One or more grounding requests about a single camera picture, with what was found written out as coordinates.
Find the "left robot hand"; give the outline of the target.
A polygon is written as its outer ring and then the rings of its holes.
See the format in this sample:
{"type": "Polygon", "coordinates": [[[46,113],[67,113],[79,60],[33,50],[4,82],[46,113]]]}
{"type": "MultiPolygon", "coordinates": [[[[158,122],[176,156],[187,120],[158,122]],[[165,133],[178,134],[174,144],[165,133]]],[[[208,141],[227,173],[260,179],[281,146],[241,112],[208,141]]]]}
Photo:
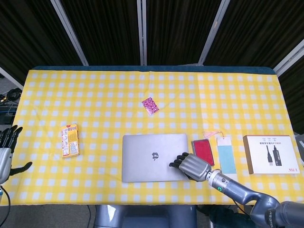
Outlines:
{"type": "Polygon", "coordinates": [[[12,168],[12,159],[17,145],[17,139],[23,127],[14,125],[0,132],[0,183],[5,183],[10,176],[25,172],[32,162],[26,163],[22,167],[12,168]]]}

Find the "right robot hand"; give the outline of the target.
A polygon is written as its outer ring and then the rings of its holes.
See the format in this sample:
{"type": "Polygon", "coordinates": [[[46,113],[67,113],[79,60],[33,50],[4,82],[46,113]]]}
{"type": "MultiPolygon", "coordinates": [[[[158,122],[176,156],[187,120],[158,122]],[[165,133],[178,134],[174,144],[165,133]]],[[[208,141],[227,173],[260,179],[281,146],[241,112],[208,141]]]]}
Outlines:
{"type": "Polygon", "coordinates": [[[173,162],[169,163],[170,167],[174,167],[182,171],[190,180],[203,182],[211,174],[211,166],[192,153],[184,152],[178,155],[173,162]]]}

